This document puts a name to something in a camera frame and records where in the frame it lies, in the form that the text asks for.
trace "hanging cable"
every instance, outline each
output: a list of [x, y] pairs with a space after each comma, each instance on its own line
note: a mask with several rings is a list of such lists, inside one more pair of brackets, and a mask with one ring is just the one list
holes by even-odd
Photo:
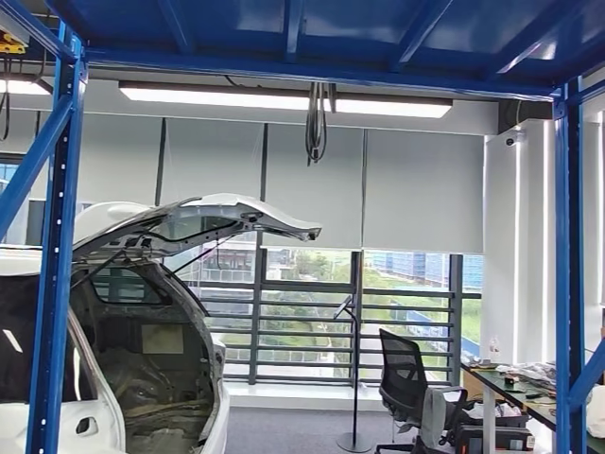
[[8, 81], [11, 79], [11, 68], [12, 60], [5, 58], [5, 92], [2, 93], [2, 99], [0, 100], [0, 114], [5, 108], [6, 108], [7, 112], [5, 121], [5, 133], [2, 137], [0, 137], [0, 142], [7, 140], [11, 129], [11, 93], [8, 92]]
[[305, 148], [307, 166], [318, 164], [325, 153], [327, 125], [325, 122], [325, 88], [322, 82], [312, 82], [309, 89], [309, 109], [307, 111]]

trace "open trunk lid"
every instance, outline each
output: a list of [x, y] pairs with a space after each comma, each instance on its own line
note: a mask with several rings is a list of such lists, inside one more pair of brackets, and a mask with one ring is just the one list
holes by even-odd
[[291, 218], [251, 197], [215, 194], [152, 208], [122, 220], [77, 242], [72, 259], [102, 263], [116, 255], [131, 260], [162, 258], [251, 231], [308, 241], [315, 239], [321, 226]]

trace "bottle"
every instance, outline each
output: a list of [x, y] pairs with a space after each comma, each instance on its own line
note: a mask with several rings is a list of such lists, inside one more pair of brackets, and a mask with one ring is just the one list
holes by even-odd
[[500, 359], [500, 342], [498, 341], [497, 336], [493, 336], [490, 340], [490, 361], [492, 363], [498, 363]]

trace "roller blind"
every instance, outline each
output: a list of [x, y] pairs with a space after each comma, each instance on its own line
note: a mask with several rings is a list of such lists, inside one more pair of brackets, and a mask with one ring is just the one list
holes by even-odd
[[364, 248], [481, 253], [483, 137], [368, 131]]
[[161, 202], [230, 192], [260, 196], [260, 123], [170, 118]]
[[84, 115], [78, 200], [153, 205], [161, 118]]
[[266, 201], [290, 216], [320, 222], [316, 241], [265, 235], [264, 246], [359, 249], [363, 131], [330, 128], [325, 154], [307, 166], [305, 128], [269, 125]]

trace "blue building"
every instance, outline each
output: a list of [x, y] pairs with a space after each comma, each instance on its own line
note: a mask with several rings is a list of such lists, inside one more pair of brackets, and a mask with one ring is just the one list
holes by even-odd
[[[447, 253], [407, 253], [372, 251], [372, 266], [378, 271], [395, 274], [431, 287], [448, 287], [450, 255]], [[465, 290], [483, 288], [483, 256], [465, 255], [462, 283]]]

